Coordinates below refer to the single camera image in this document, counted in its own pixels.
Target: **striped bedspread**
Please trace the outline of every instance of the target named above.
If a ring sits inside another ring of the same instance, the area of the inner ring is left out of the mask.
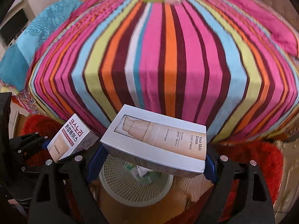
[[[256,0],[85,0],[41,45],[18,101],[101,136],[124,104],[275,137],[298,118],[298,33]]]

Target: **metal bolt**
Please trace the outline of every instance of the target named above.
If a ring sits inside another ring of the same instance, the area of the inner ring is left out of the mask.
[[[75,161],[81,161],[83,157],[81,155],[75,156]]]
[[[52,162],[53,162],[53,161],[52,161],[51,159],[48,159],[48,160],[46,161],[46,165],[49,166],[49,165],[52,164]]]
[[[221,159],[222,161],[227,161],[227,160],[228,160],[228,157],[225,156],[225,155],[222,155],[222,156],[220,157],[220,159]]]
[[[251,164],[252,166],[256,166],[256,165],[257,165],[256,161],[254,161],[254,160],[251,160],[251,161],[250,161],[250,164]]]

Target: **red fluffy carpet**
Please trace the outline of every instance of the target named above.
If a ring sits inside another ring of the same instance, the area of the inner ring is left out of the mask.
[[[248,163],[252,159],[255,160],[263,172],[274,204],[283,173],[283,155],[275,146],[267,142],[257,141],[235,146],[218,146],[216,149],[220,155],[226,155],[236,162]],[[237,186],[238,181],[234,180],[222,218],[219,221],[230,217]],[[167,224],[193,224],[204,207],[211,190],[209,189],[204,193],[194,206],[171,219]]]
[[[38,132],[40,136],[47,136],[49,139],[53,138],[60,130],[62,125],[57,121],[46,117],[44,115],[32,115],[24,124],[21,134],[26,135],[34,132]],[[27,164],[29,166],[43,166],[47,159],[51,159],[51,156],[47,150],[42,150],[38,154],[31,157]]]

